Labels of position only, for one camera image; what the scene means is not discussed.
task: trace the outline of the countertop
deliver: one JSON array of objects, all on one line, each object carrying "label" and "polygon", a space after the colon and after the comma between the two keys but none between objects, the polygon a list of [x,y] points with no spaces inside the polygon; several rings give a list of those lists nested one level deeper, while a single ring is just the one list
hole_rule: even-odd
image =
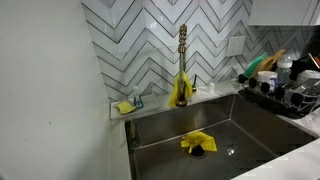
[{"label": "countertop", "polygon": [[[197,92],[188,99],[188,105],[229,94],[236,94],[238,91],[239,86],[237,83],[230,81],[217,83],[213,94],[207,93],[206,87],[199,87]],[[160,104],[159,109],[136,116],[130,116],[127,120],[173,109],[167,106],[169,99],[170,94],[157,96]],[[290,120],[282,116],[279,117],[304,126],[320,135],[320,110],[318,110],[300,120]],[[111,121],[109,172],[110,179],[112,180],[131,179],[124,122],[125,120]],[[320,139],[248,171],[235,179],[320,179]]]}]

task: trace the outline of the faucet spout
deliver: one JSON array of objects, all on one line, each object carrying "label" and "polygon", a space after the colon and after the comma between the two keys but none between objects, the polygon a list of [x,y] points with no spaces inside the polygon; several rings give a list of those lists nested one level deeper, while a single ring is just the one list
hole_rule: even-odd
[{"label": "faucet spout", "polygon": [[179,62],[179,80],[178,80],[178,98],[176,100],[176,106],[184,107],[187,105],[185,97],[186,83],[184,81],[184,71],[186,69],[186,39],[187,39],[187,26],[182,24],[179,29],[179,47],[180,53]]}]

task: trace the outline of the backsplash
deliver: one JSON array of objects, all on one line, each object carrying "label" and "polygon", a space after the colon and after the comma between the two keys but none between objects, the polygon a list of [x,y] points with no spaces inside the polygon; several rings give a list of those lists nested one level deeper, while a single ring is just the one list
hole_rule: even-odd
[{"label": "backsplash", "polygon": [[[237,77],[257,56],[285,48],[300,57],[310,27],[248,26],[251,0],[82,0],[111,101],[133,86],[143,94],[173,90],[179,26],[188,27],[186,72],[197,85]],[[229,38],[246,36],[244,53],[227,57]]]}]

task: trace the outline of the dish soap bottle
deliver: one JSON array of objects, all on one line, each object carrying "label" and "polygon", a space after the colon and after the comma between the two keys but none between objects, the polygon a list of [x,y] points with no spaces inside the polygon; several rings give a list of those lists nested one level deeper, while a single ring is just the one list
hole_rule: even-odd
[{"label": "dish soap bottle", "polygon": [[137,109],[143,108],[143,103],[140,97],[140,92],[138,86],[133,86],[133,97],[134,97],[134,106],[136,106]]}]

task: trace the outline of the sink drain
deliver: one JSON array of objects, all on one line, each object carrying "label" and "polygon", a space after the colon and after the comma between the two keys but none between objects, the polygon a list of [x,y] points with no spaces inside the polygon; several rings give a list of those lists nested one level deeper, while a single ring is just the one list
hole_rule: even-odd
[{"label": "sink drain", "polygon": [[202,147],[198,145],[192,149],[191,153],[189,153],[189,148],[187,148],[187,154],[192,158],[202,159],[206,157],[207,151],[203,150]]}]

